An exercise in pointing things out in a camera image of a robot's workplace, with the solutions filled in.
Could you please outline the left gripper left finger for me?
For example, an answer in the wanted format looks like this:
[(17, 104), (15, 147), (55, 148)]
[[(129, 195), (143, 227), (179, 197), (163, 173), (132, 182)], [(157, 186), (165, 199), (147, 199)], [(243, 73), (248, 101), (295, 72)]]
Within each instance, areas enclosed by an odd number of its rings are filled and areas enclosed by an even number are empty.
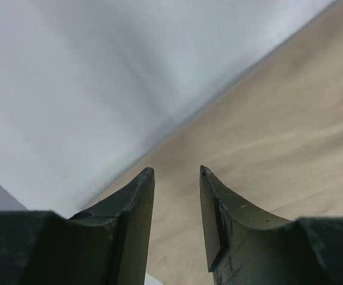
[(154, 189), (146, 167), (68, 219), (0, 211), (0, 284), (143, 284)]

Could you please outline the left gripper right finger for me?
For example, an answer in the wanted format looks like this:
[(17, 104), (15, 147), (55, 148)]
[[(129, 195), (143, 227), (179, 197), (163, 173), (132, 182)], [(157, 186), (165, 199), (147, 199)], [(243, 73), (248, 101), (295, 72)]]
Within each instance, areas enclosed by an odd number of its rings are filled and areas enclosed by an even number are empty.
[(343, 284), (343, 217), (290, 221), (200, 168), (208, 271), (215, 284)]

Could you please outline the beige t shirt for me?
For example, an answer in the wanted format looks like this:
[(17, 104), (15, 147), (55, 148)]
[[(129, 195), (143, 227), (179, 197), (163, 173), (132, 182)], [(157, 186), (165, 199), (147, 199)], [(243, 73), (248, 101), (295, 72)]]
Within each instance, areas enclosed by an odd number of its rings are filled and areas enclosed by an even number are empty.
[(112, 183), (155, 172), (147, 273), (163, 284), (212, 284), (199, 168), (264, 210), (343, 216), (343, 1), (273, 51)]

